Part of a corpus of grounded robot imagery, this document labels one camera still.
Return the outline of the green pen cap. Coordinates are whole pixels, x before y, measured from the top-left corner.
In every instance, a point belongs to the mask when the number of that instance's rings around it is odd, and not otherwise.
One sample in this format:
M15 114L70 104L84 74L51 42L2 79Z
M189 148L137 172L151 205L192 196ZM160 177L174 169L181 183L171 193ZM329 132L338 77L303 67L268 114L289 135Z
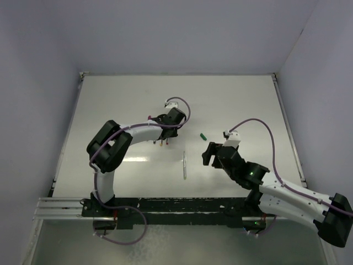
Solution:
M200 137L205 141L207 140L207 137L203 133L200 134Z

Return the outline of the green whiteboard marker pen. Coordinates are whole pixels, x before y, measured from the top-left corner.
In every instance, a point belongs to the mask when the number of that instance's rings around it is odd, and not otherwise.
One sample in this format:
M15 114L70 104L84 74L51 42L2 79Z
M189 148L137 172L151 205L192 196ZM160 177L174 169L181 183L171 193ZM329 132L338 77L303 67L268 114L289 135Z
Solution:
M183 151L183 179L187 179L187 173L186 173L186 152Z

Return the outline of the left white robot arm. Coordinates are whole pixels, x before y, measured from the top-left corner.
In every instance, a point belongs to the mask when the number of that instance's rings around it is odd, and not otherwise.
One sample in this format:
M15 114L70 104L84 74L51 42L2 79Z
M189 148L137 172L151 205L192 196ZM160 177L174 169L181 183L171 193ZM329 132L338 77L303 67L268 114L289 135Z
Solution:
M92 198L94 210L100 216L108 216L118 209L114 199L114 172L121 165L129 147L145 141L164 141L178 136L178 130L190 119L173 107L166 114L133 125L120 125L107 121L87 146L89 166L94 170Z

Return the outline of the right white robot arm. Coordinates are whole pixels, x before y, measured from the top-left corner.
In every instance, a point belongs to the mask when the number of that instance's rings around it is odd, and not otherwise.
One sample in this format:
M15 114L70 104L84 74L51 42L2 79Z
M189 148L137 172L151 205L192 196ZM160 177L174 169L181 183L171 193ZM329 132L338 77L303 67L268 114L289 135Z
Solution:
M352 207L347 197L329 196L285 182L268 168L243 159L236 147L210 142L202 163L222 169L242 188L250 191L246 212L261 212L306 225L327 243L344 248L352 229Z

